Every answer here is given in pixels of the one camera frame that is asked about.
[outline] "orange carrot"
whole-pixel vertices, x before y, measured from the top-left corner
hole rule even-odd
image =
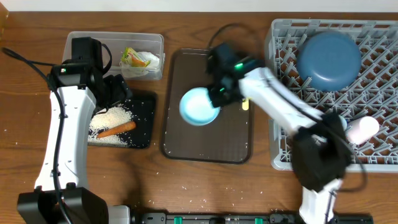
[[[133,122],[133,121],[130,121],[130,122],[121,124],[119,126],[116,126],[114,128],[111,128],[109,130],[106,130],[106,131],[103,131],[103,132],[99,133],[97,135],[97,138],[103,138],[103,137],[106,137],[106,136],[111,136],[111,135],[114,135],[114,134],[123,133],[123,132],[126,132],[126,131],[133,130],[134,128],[136,128],[136,123]]]

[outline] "clear plastic container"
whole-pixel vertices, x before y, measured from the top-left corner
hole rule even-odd
[[[112,53],[112,66],[105,75],[122,74],[125,79],[160,80],[162,78],[165,55],[163,53],[164,38],[160,34],[139,34],[126,32],[86,32],[73,31],[69,33],[62,61],[72,57],[72,39],[76,37],[91,37],[106,44]],[[136,52],[150,52],[159,58],[155,68],[122,69],[120,59],[126,47],[132,47]],[[104,66],[109,61],[108,52],[102,49]]]

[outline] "yellow object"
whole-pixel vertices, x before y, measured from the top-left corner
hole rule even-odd
[[[150,64],[150,60],[142,58],[134,49],[126,47],[122,55],[121,61],[132,67],[146,67]]]
[[[242,109],[243,110],[248,110],[249,109],[249,99],[244,99],[242,102]]]

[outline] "blue plate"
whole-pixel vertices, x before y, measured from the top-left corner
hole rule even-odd
[[[338,91],[354,82],[361,68],[361,52],[347,35],[322,32],[300,49],[297,71],[310,86],[321,91]]]
[[[220,108],[214,108],[208,96],[208,90],[203,87],[188,91],[180,101],[181,117],[189,124],[203,126],[212,122]]]

